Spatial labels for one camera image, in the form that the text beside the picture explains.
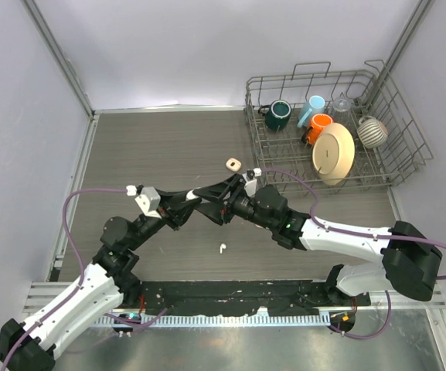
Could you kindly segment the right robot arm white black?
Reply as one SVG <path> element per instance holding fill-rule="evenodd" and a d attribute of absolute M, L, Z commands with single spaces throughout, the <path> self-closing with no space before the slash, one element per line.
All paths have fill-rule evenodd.
<path fill-rule="evenodd" d="M 392 228 L 332 223 L 290 208 L 276 188 L 258 188 L 256 179 L 246 175 L 193 189 L 186 198 L 200 199 L 197 210 L 214 223 L 223 225 L 238 216 L 269 230 L 286 249 L 362 259 L 363 264 L 339 264 L 330 271 L 324 294 L 333 305 L 369 291 L 395 290 L 417 301 L 432 299 L 442 253 L 409 223 L 398 221 Z"/>

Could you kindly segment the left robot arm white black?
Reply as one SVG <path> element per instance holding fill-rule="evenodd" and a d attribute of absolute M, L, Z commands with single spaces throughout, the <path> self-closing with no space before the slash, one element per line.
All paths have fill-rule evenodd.
<path fill-rule="evenodd" d="M 134 198 L 141 215 L 133 222 L 121 217 L 108 220 L 92 261 L 78 261 L 78 278 L 22 322 L 10 319 L 2 326 L 3 370 L 51 370 L 97 319 L 118 306 L 134 307 L 141 284 L 131 272 L 138 262 L 133 251 L 164 226 L 177 230 L 202 202 L 191 191 L 162 192 L 142 185 L 127 185 L 119 192 Z"/>

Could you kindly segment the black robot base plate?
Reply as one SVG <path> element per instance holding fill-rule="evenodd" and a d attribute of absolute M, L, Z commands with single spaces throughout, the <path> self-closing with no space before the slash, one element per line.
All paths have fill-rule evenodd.
<path fill-rule="evenodd" d="M 214 317 L 253 316 L 266 308 L 271 317 L 317 315 L 320 308 L 371 305 L 368 294 L 355 298 L 335 293 L 325 282 L 277 281 L 143 281 L 121 304 L 157 315 Z"/>

